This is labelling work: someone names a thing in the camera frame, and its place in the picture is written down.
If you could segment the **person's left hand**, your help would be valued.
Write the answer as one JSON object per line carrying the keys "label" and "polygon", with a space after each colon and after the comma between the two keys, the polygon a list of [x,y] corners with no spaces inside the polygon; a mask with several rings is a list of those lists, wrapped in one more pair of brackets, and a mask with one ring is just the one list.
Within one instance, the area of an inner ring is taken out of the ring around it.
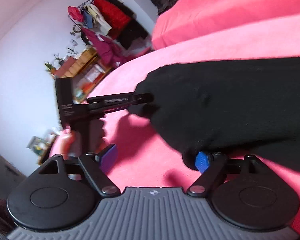
{"label": "person's left hand", "polygon": [[53,144],[50,157],[58,154],[61,155],[63,159],[68,159],[70,146],[74,141],[75,133],[71,130],[70,126],[66,126]]}

